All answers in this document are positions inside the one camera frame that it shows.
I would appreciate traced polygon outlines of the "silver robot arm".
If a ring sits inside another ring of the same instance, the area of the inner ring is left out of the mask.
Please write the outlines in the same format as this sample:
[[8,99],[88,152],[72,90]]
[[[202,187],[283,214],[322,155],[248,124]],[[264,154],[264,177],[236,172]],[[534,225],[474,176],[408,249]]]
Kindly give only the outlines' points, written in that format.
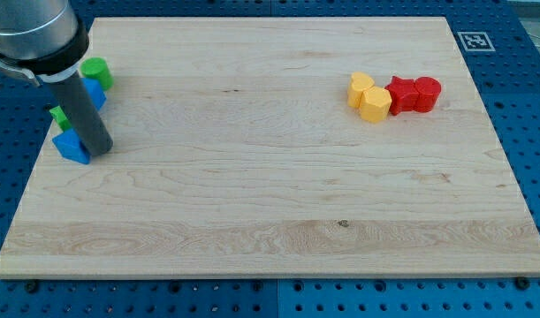
[[0,72],[35,86],[67,80],[89,39],[68,0],[0,0]]

